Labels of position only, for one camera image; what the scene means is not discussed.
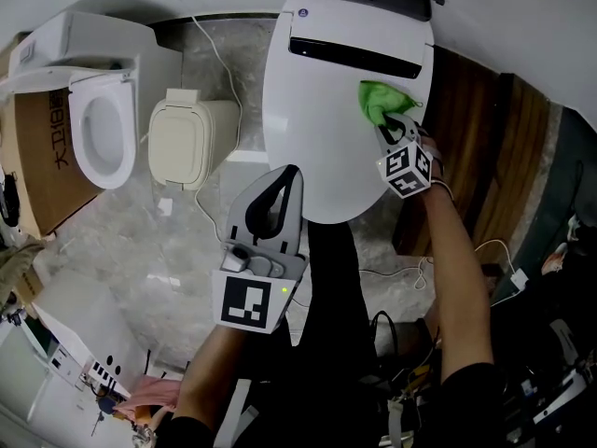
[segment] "green cloth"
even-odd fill
[[[361,81],[358,87],[358,103],[369,121],[375,126],[385,126],[384,113],[404,114],[422,103],[414,101],[405,92],[381,83],[380,81]]]

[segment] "pink cloth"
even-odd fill
[[[119,403],[114,410],[121,412],[129,420],[135,421],[134,409],[141,406],[158,405],[173,412],[178,402],[180,384],[177,380],[165,380],[144,375],[131,397]]]

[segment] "black sleeve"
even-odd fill
[[[503,446],[503,393],[503,377],[492,364],[453,373],[441,386],[431,424],[423,428],[415,447],[441,446],[449,440],[459,447]]]
[[[199,420],[181,416],[158,432],[156,448],[212,448],[214,434]]]

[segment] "human arm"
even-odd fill
[[[469,365],[493,363],[490,303],[475,249],[450,194],[432,185],[422,198],[433,247],[443,382]]]
[[[173,419],[190,417],[212,433],[219,429],[232,389],[247,333],[216,326],[187,368]]]

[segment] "marble floor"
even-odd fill
[[[261,91],[274,23],[269,19],[201,23],[229,65],[243,102],[239,149],[265,149]],[[156,33],[162,46],[183,51],[184,88],[199,90],[204,100],[233,99],[225,70],[193,23],[162,26]],[[214,325],[210,271],[219,267],[221,251],[211,223],[193,201],[194,193],[156,183],[146,158],[145,143],[129,181],[104,192],[66,221],[38,256],[36,267],[43,266],[47,275],[65,267],[108,284],[139,343],[150,348],[157,360],[185,367]],[[267,171],[264,163],[225,161],[209,177],[199,199],[218,227],[224,227],[234,198]],[[351,221],[361,268],[391,273],[416,266],[416,258],[398,258],[392,248],[400,205],[387,192]],[[304,233],[301,246],[307,254]],[[392,278],[362,274],[369,315],[383,309],[396,322],[424,315],[435,296],[433,268],[428,264],[423,268],[427,285],[422,290],[413,288],[416,270]],[[308,270],[296,300],[308,305],[310,297]],[[294,343],[307,312],[290,304],[287,317]],[[341,320],[340,330],[343,323],[350,321]]]

